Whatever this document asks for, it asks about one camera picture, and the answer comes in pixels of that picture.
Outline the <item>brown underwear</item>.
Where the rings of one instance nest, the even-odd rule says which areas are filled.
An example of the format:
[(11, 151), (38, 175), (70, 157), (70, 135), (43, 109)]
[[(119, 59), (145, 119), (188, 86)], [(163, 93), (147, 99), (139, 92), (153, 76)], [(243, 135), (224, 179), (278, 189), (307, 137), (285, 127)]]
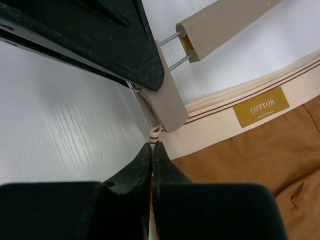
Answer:
[(320, 53), (198, 100), (175, 132), (149, 134), (197, 183), (257, 183), (291, 240), (320, 237)]

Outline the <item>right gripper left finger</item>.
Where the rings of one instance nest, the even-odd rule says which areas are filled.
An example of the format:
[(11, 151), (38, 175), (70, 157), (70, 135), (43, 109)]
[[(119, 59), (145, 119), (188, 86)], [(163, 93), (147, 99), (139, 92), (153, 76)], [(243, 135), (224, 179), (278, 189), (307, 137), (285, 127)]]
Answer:
[(152, 149), (106, 181), (19, 182), (0, 187), (3, 240), (146, 240)]

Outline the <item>wooden clip hanger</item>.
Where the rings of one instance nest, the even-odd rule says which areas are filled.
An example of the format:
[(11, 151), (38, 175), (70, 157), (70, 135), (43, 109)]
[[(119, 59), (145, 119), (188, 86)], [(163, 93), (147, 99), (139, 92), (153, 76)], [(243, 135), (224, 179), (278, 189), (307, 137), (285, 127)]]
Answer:
[[(172, 77), (172, 70), (186, 61), (195, 63), (203, 60), (279, 3), (278, 0), (217, 0), (177, 23), (175, 34), (156, 42), (164, 71), (159, 90), (152, 91), (140, 84), (129, 84), (149, 125), (172, 133), (181, 128), (189, 117)], [(186, 55), (168, 66), (161, 46), (175, 38), (179, 38)]]

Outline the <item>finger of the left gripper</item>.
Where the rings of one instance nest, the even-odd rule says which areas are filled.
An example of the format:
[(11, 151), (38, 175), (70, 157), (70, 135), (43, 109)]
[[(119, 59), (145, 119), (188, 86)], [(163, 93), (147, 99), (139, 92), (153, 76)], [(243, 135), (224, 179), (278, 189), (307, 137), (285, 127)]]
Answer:
[(3, 0), (0, 39), (123, 86), (157, 91), (164, 82), (140, 0)]

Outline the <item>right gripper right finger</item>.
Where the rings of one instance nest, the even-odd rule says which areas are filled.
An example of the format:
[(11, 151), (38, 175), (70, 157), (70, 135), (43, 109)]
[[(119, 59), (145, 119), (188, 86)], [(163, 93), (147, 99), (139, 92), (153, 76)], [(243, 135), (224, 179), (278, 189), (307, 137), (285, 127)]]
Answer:
[(152, 154), (152, 207), (161, 240), (285, 240), (275, 198), (260, 184), (194, 183), (162, 142)]

